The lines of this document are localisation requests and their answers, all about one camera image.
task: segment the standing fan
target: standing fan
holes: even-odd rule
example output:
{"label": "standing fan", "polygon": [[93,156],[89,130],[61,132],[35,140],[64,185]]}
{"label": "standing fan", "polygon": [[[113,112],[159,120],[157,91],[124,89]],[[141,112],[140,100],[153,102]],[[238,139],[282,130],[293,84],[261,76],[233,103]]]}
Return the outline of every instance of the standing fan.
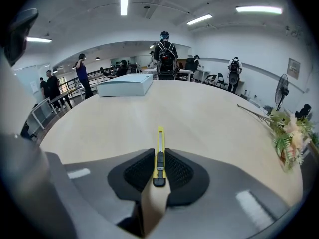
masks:
{"label": "standing fan", "polygon": [[283,100],[288,93],[288,78],[286,74],[283,74],[279,79],[275,94],[275,102],[278,105],[277,111],[279,110],[280,105],[283,103]]}

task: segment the black mesh pad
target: black mesh pad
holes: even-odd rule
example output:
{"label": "black mesh pad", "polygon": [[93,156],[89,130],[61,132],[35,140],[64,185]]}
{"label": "black mesh pad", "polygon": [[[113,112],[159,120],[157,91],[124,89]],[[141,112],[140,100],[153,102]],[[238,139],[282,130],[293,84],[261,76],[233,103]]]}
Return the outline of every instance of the black mesh pad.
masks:
{"label": "black mesh pad", "polygon": [[171,149],[165,149],[165,170],[171,190],[167,200],[169,207],[190,205],[208,188],[207,171]]}
{"label": "black mesh pad", "polygon": [[108,174],[108,182],[118,198],[141,201],[141,192],[154,170],[155,150],[149,149],[116,167]]}

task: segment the ceiling light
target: ceiling light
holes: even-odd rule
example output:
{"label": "ceiling light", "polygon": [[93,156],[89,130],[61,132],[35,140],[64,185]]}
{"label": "ceiling light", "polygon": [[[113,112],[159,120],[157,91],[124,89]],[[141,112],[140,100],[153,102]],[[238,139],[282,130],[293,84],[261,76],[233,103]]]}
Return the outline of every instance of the ceiling light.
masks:
{"label": "ceiling light", "polygon": [[202,21],[202,20],[205,20],[205,19],[208,19],[208,18],[212,18],[212,17],[213,17],[212,15],[207,14],[207,15],[205,15],[205,16],[203,16],[203,17],[200,17],[200,18],[197,18],[197,19],[194,19],[194,20],[188,22],[187,25],[193,25],[193,24],[195,24],[195,23],[197,23],[197,22],[200,22],[200,21]]}
{"label": "ceiling light", "polygon": [[45,38],[36,38],[36,37],[27,37],[26,40],[28,42],[51,42],[51,39],[45,39]]}
{"label": "ceiling light", "polygon": [[247,11],[255,11],[255,12],[269,12],[275,14],[281,14],[282,9],[270,6],[242,6],[236,7],[238,12],[247,12]]}
{"label": "ceiling light", "polygon": [[128,14],[128,3],[129,0],[121,0],[121,16]]}

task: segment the white box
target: white box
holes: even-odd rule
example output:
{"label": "white box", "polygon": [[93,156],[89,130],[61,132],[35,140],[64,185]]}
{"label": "white box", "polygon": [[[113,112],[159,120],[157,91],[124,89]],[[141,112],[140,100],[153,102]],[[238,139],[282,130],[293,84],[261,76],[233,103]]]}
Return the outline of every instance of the white box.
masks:
{"label": "white box", "polygon": [[96,85],[100,97],[144,96],[153,82],[153,74],[127,74]]}

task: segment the yellow utility knife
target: yellow utility knife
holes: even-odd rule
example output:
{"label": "yellow utility knife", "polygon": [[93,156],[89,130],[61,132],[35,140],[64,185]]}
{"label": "yellow utility knife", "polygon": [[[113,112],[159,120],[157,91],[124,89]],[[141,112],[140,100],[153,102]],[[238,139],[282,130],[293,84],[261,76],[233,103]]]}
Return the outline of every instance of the yellow utility knife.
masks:
{"label": "yellow utility knife", "polygon": [[157,154],[154,160],[153,185],[155,187],[164,187],[166,183],[165,172],[165,137],[164,128],[158,127],[158,145]]}

